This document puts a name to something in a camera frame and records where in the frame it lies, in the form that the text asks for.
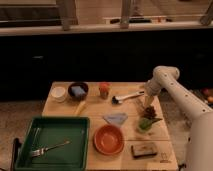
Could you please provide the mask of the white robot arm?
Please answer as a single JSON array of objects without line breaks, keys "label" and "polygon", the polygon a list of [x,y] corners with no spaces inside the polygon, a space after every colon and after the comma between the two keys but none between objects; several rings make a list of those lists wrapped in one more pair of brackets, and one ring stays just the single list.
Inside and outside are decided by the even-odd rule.
[{"label": "white robot arm", "polygon": [[179,76],[177,67],[157,66],[145,83],[145,92],[156,96],[166,89],[191,121],[184,171],[213,171],[213,109],[182,86]]}]

